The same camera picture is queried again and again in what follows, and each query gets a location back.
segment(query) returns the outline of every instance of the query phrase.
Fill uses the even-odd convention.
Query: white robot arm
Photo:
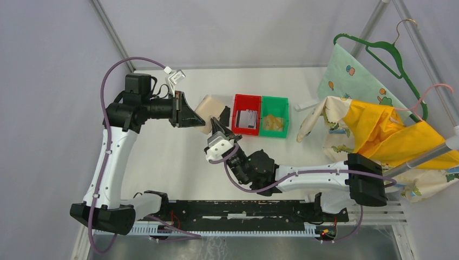
[[[205,121],[190,109],[183,92],[174,91],[174,95],[169,92],[165,99],[152,98],[151,78],[147,74],[128,74],[125,91],[106,109],[112,133],[110,151],[107,151],[108,132],[104,129],[99,161],[90,187],[83,202],[72,204],[70,209],[70,215],[83,225],[88,226],[93,198],[97,200],[93,209],[92,227],[121,235],[129,233],[136,220],[157,213],[161,205],[168,202],[165,193],[153,191],[146,191],[142,196],[130,200],[121,200],[121,184],[127,160],[146,120],[169,119],[174,127],[205,125]],[[237,141],[242,138],[240,135],[235,135],[216,118],[211,119],[211,124],[212,136],[207,140],[206,159],[215,163],[216,159],[224,157],[220,161],[231,169],[239,184],[251,183],[249,192],[270,196],[297,189],[326,189],[330,192],[319,193],[315,204],[320,211],[331,214],[337,214],[355,203],[365,206],[386,205],[381,179],[347,172],[363,171],[382,176],[381,166],[361,155],[349,154],[347,161],[323,166],[277,165],[263,150],[246,156],[237,145]],[[99,193],[95,194],[106,153],[109,153],[106,168]],[[226,170],[230,180],[238,186]]]

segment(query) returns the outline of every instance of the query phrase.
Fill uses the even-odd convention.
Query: green clothes hanger
[[[416,21],[414,21],[412,19],[404,19],[404,20],[400,21],[397,24],[398,36],[395,39],[394,43],[389,43],[389,42],[374,42],[373,43],[373,42],[364,41],[364,40],[362,40],[360,38],[357,38],[357,37],[354,37],[354,36],[351,36],[351,35],[348,35],[348,34],[338,34],[335,37],[335,39],[333,39],[333,45],[336,44],[336,41],[341,37],[349,38],[349,39],[351,39],[351,40],[353,40],[355,42],[358,42],[358,43],[361,43],[361,44],[365,45],[366,52],[368,52],[371,56],[373,56],[373,58],[375,58],[378,62],[380,62],[381,65],[383,65],[388,71],[390,71],[390,73],[392,73],[392,75],[394,75],[396,78],[404,79],[405,82],[410,87],[411,91],[414,93],[415,97],[419,100],[421,98],[421,96],[419,95],[419,92],[417,91],[417,89],[414,86],[413,82],[411,82],[410,78],[408,77],[408,75],[406,74],[405,70],[403,69],[402,56],[398,52],[397,48],[395,48],[395,43],[397,42],[398,38],[400,37],[400,33],[398,32],[398,26],[404,21],[414,22],[417,25]],[[397,69],[400,72],[400,74],[398,75],[395,71],[393,71],[386,63],[384,63],[378,56],[376,56],[376,54],[374,54],[369,48],[380,48],[380,49],[384,49],[387,52],[389,52],[390,55],[392,55],[392,57],[394,58],[395,64],[396,64]],[[424,103],[424,102],[421,102],[421,107],[422,107],[422,119],[426,120],[427,116],[429,114],[428,109],[427,109],[427,104]],[[410,117],[413,119],[414,122],[419,122],[419,119],[417,117],[415,117],[413,114],[411,114]]]

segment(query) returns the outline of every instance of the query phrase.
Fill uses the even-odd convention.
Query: green plastic container
[[[272,131],[263,130],[263,123],[265,117],[272,114],[276,118],[282,118],[283,130]],[[288,132],[288,98],[286,97],[275,97],[275,96],[262,96],[261,97],[261,123],[259,136],[262,137],[278,137],[286,138]]]

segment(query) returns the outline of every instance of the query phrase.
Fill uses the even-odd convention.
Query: sponge
[[[194,110],[198,116],[206,121],[205,126],[195,127],[203,134],[209,134],[212,130],[211,118],[220,117],[221,112],[225,109],[225,104],[209,95],[199,103],[198,107]]]

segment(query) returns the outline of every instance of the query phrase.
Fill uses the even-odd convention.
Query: gray object
[[[393,0],[393,2],[401,19],[412,18],[403,0]],[[445,83],[445,80],[438,70],[438,66],[432,58],[432,55],[425,45],[424,39],[422,39],[417,27],[413,23],[404,23],[404,25],[419,57],[421,58],[427,74],[429,74],[432,84]],[[459,108],[457,106],[457,101],[454,100],[454,97],[446,88],[435,88],[435,90],[437,91],[438,97],[440,97],[453,127],[459,125]]]
[[[418,158],[415,158],[415,159],[412,159],[412,160],[409,160],[407,162],[405,162],[404,164],[401,164],[391,170],[388,170],[387,172],[385,172],[384,176],[386,177],[390,177],[390,178],[393,178],[397,175],[400,175],[406,171],[409,171],[411,169],[414,169],[416,168],[417,166],[427,162],[427,161],[430,161],[432,159],[435,159],[437,157],[439,157],[440,155],[442,154],[445,154],[447,152],[451,151],[451,148],[449,148],[446,143],[443,143],[437,147],[435,147],[434,149],[424,153],[423,155],[419,156]]]
[[[121,43],[120,38],[118,37],[118,34],[115,31],[115,28],[113,28],[112,23],[110,22],[110,19],[108,18],[107,14],[105,13],[105,10],[103,9],[103,6],[99,0],[89,0],[94,7],[94,11],[96,12],[97,16],[101,20],[105,30],[107,31],[108,36],[112,40],[113,44],[116,47],[116,50],[120,53],[120,56],[123,59],[126,59],[129,57],[126,49],[124,48],[123,44]],[[134,72],[135,67],[132,61],[127,61],[125,62],[126,66],[128,67],[129,72]]]
[[[374,30],[376,24],[378,23],[381,16],[384,14],[385,10],[387,9],[389,2],[390,1],[384,1],[384,0],[378,2],[375,9],[371,13],[370,19],[368,19],[368,22],[363,28],[362,33],[360,33],[360,36],[359,36],[360,39],[368,40],[368,38],[371,35],[371,32]],[[357,42],[351,51],[351,55],[357,59],[358,55],[362,51],[362,48],[363,48],[363,45]]]

